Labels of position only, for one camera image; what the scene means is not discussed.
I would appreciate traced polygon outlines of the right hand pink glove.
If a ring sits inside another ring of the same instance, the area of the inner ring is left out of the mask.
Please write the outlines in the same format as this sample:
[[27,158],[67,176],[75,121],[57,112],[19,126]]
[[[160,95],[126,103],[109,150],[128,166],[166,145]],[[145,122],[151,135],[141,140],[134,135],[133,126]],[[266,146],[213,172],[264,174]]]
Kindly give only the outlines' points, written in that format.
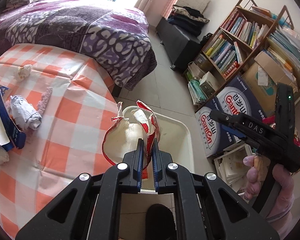
[[247,156],[243,164],[249,167],[247,172],[247,184],[243,194],[245,200],[252,200],[257,196],[258,200],[266,199],[260,214],[266,215],[266,221],[277,231],[279,237],[284,239],[291,231],[292,214],[290,212],[294,203],[294,180],[282,165],[276,164],[264,184],[259,181],[259,162],[261,157],[257,155]]

